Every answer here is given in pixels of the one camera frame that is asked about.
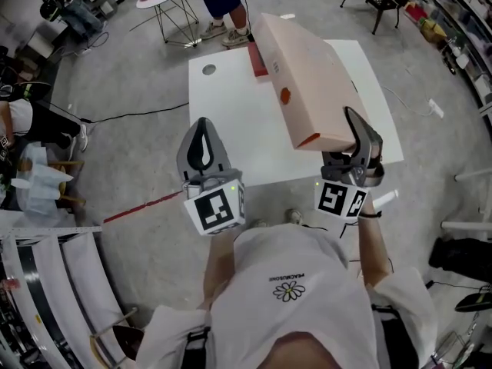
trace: cardboard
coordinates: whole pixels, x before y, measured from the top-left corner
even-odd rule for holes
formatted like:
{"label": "cardboard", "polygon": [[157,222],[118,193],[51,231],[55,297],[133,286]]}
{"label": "cardboard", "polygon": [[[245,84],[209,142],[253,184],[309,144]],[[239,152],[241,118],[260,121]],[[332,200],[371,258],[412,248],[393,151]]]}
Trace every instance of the cardboard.
{"label": "cardboard", "polygon": [[314,184],[314,209],[336,218],[355,221],[368,192],[366,188],[339,181],[317,179]]}
{"label": "cardboard", "polygon": [[244,185],[234,179],[184,202],[200,235],[216,235],[245,222]]}
{"label": "cardboard", "polygon": [[367,114],[335,50],[295,22],[269,14],[261,14],[253,34],[294,148],[351,148],[355,139],[343,108],[366,120]]}

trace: flower logo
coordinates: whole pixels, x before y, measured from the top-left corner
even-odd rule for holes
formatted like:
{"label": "flower logo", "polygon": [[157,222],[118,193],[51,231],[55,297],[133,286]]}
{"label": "flower logo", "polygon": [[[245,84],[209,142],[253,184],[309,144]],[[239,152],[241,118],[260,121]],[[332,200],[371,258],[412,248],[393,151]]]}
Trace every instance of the flower logo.
{"label": "flower logo", "polygon": [[303,286],[298,285],[296,281],[291,281],[277,286],[274,295],[283,302],[289,302],[290,300],[295,301],[298,299],[305,291],[306,289]]}

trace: bracelet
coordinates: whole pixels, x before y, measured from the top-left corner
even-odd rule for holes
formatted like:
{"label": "bracelet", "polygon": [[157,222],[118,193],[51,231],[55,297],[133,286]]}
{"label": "bracelet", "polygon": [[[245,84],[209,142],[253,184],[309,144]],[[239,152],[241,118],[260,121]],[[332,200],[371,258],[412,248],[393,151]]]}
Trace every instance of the bracelet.
{"label": "bracelet", "polygon": [[383,215],[383,212],[379,211],[375,214],[367,214],[367,213],[359,213],[359,218],[380,218]]}

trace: white cable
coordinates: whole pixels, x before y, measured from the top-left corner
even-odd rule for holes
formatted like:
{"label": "white cable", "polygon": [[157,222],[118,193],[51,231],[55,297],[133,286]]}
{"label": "white cable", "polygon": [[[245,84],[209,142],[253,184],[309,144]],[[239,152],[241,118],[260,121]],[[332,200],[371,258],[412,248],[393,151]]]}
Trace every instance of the white cable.
{"label": "white cable", "polygon": [[410,108],[407,104],[405,104],[405,101],[403,101],[399,95],[397,95],[394,91],[391,89],[387,88],[386,86],[381,86],[383,89],[388,90],[390,93],[392,93],[398,100],[400,100],[400,103],[403,104],[403,106],[408,109],[408,111],[413,112],[414,114],[420,115],[420,116],[431,116],[433,111],[432,108],[430,109],[429,113],[423,114],[422,112],[414,111],[412,108]]}

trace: shoe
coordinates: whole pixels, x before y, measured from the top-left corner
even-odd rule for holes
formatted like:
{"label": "shoe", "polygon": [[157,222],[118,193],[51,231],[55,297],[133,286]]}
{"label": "shoe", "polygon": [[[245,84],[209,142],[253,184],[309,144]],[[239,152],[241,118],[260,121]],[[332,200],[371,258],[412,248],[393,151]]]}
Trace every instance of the shoe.
{"label": "shoe", "polygon": [[78,133],[78,137],[80,138],[80,151],[85,151],[87,148],[87,143],[89,142],[89,138],[87,137],[87,126],[80,125],[80,132]]}
{"label": "shoe", "polygon": [[202,41],[208,40],[209,38],[217,37],[227,32],[228,28],[225,27],[225,23],[222,23],[222,26],[214,26],[214,22],[210,22],[205,31],[200,34],[200,38]]}
{"label": "shoe", "polygon": [[265,227],[269,227],[268,223],[265,220],[259,218],[257,220],[253,220],[248,229]]}
{"label": "shoe", "polygon": [[71,161],[71,158],[74,157],[74,149],[77,145],[77,137],[73,137],[70,142],[70,151],[68,153],[68,161]]}
{"label": "shoe", "polygon": [[287,219],[287,223],[297,225],[302,225],[304,223],[302,213],[296,209],[287,209],[285,211],[285,218]]}
{"label": "shoe", "polygon": [[250,34],[251,32],[249,29],[245,35],[240,35],[238,31],[233,28],[232,30],[229,30],[228,36],[222,39],[222,45],[230,48],[233,46],[247,44],[249,42],[248,36]]}
{"label": "shoe", "polygon": [[443,238],[438,238],[434,242],[434,247],[432,248],[432,252],[430,253],[429,265],[432,268],[440,268],[442,266],[442,247],[444,245]]}

